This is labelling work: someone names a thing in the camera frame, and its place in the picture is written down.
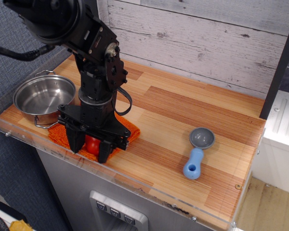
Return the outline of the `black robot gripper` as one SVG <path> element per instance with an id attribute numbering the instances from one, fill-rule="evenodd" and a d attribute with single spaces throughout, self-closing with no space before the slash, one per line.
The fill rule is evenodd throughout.
<path id="1" fill-rule="evenodd" d="M 61 104 L 58 106 L 58 122 L 65 126 L 70 150 L 78 153 L 89 135 L 101 141 L 98 162 L 107 162 L 116 148 L 126 150 L 131 132 L 120 123 L 111 105 L 89 106 Z"/>

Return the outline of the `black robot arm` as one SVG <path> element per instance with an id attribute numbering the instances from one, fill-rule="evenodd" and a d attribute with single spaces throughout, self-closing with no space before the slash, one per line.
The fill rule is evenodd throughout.
<path id="1" fill-rule="evenodd" d="M 88 135 L 100 141 L 99 163 L 114 149 L 125 150 L 131 133 L 116 119 L 116 99 L 118 93 L 127 96 L 122 88 L 127 71 L 116 35 L 82 0 L 6 0 L 4 5 L 19 14 L 37 40 L 64 46 L 75 56 L 80 105 L 58 106 L 70 149 L 77 153 Z"/>

